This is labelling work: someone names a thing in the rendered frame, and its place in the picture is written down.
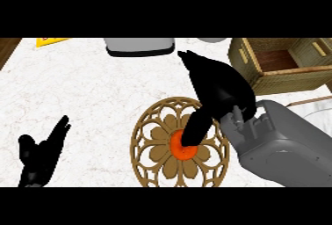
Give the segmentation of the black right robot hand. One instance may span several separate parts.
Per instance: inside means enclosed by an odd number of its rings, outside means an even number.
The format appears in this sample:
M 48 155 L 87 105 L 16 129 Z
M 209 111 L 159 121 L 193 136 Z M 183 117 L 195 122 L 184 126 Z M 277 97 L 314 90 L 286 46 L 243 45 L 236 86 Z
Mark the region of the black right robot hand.
M 189 78 L 200 103 L 199 109 L 190 114 L 181 146 L 197 146 L 212 125 L 212 120 L 233 111 L 237 106 L 242 119 L 248 121 L 255 112 L 255 95 L 252 87 L 237 70 L 224 62 L 215 61 L 192 51 L 178 51 L 177 55 L 189 71 Z

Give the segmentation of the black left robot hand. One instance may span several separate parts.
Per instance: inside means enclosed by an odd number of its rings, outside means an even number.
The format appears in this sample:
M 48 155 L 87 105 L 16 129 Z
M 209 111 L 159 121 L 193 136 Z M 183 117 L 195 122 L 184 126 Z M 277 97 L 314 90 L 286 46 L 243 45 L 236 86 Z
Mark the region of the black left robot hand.
M 48 183 L 69 128 L 69 117 L 63 115 L 53 127 L 48 138 L 41 143 L 35 143 L 28 134 L 19 136 L 19 160 L 23 164 L 19 187 L 43 187 Z

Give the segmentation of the woven wicker basket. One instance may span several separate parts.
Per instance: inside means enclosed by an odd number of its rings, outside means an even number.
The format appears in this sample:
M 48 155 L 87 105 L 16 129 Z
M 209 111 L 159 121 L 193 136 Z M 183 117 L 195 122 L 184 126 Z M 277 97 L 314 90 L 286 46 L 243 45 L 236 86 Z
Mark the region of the woven wicker basket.
M 332 81 L 332 38 L 233 38 L 228 59 L 256 96 Z

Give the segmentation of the orange squash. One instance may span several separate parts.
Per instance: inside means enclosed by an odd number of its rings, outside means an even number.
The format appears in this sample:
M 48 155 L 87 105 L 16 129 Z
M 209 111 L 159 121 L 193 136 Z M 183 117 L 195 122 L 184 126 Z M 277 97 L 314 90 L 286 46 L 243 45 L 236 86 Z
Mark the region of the orange squash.
M 177 160 L 186 161 L 193 158 L 193 156 L 197 153 L 197 146 L 187 146 L 184 147 L 181 145 L 181 134 L 183 134 L 183 129 L 178 129 L 169 136 L 169 142 L 168 142 L 168 147 L 172 156 L 175 157 Z

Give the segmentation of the brown round lattice placemat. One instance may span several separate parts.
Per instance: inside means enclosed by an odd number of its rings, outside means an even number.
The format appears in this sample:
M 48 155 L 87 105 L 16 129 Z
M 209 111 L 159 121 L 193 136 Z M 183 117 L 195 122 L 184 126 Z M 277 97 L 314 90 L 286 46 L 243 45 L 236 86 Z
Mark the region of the brown round lattice placemat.
M 225 176 L 230 162 L 230 143 L 214 123 L 197 145 L 192 159 L 177 160 L 168 142 L 171 134 L 183 129 L 189 115 L 200 103 L 184 97 L 159 100 L 144 110 L 131 136 L 131 165 L 138 183 L 159 187 L 217 187 Z

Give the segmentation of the grey appliance with black base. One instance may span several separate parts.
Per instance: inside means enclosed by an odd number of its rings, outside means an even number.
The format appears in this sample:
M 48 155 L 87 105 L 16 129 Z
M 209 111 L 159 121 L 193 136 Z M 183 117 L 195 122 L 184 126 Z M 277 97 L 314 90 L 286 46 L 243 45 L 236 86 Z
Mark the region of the grey appliance with black base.
M 146 57 L 171 54 L 174 38 L 105 38 L 106 52 L 115 57 Z

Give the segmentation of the white tray with brown rim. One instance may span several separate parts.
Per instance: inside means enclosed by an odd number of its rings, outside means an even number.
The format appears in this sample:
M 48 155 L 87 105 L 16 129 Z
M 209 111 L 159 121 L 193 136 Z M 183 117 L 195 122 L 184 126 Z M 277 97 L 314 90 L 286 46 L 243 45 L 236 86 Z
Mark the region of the white tray with brown rim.
M 321 131 L 332 135 L 332 95 L 286 106 Z

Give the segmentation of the brown wooden panel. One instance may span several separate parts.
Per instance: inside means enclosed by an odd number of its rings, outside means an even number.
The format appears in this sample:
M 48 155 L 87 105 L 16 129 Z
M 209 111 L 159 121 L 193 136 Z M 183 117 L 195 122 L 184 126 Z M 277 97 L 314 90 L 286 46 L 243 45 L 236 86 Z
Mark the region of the brown wooden panel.
M 0 38 L 0 69 L 6 65 L 6 61 L 16 49 L 20 38 Z

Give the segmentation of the yellow triangular object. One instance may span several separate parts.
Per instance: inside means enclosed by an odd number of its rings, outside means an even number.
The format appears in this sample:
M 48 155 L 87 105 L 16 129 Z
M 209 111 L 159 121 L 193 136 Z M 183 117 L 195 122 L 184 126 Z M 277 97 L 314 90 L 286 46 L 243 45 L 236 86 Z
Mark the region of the yellow triangular object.
M 68 38 L 37 38 L 37 47 L 59 43 L 63 40 L 68 40 Z

